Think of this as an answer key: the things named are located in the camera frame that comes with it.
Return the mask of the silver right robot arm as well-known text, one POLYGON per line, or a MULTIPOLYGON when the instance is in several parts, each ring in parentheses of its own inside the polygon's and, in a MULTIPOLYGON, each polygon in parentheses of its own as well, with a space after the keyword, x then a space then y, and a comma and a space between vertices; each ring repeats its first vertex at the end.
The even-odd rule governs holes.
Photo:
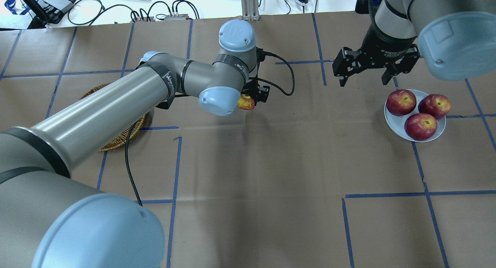
POLYGON ((355 12, 370 16, 361 47, 343 47, 332 64, 345 86, 350 76, 385 69, 387 85, 425 60, 430 73, 460 81, 495 70, 495 0, 356 0, 355 12))

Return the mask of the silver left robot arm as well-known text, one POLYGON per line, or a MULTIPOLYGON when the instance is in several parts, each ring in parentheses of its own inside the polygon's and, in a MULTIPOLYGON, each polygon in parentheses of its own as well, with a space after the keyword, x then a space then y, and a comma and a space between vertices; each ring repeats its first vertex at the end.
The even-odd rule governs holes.
POLYGON ((257 70, 245 20, 225 22, 212 64, 146 52, 138 67, 32 127, 1 133, 2 268, 158 268, 165 234, 135 201, 71 179, 71 171, 176 93, 228 116, 257 70))

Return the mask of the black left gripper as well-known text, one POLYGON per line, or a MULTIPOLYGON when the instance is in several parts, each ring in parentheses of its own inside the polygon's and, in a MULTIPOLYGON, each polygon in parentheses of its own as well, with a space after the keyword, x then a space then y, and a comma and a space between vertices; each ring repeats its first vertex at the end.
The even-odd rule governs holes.
POLYGON ((270 86, 260 86, 258 83, 258 69, 261 62, 265 60, 263 49, 256 47, 256 65, 250 70, 248 82, 243 86, 241 94, 248 95, 255 103, 266 103, 270 93, 270 86))

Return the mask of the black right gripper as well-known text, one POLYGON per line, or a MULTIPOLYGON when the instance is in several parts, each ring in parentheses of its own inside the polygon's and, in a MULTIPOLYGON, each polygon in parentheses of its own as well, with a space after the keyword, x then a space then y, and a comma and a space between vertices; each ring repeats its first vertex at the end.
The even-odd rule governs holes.
POLYGON ((339 77, 339 84, 344 87, 354 74, 384 68, 381 81, 386 86, 398 74, 407 74, 413 70, 420 58, 414 40, 394 38, 376 28, 369 28, 358 50, 343 47, 339 51, 332 64, 333 74, 339 77))

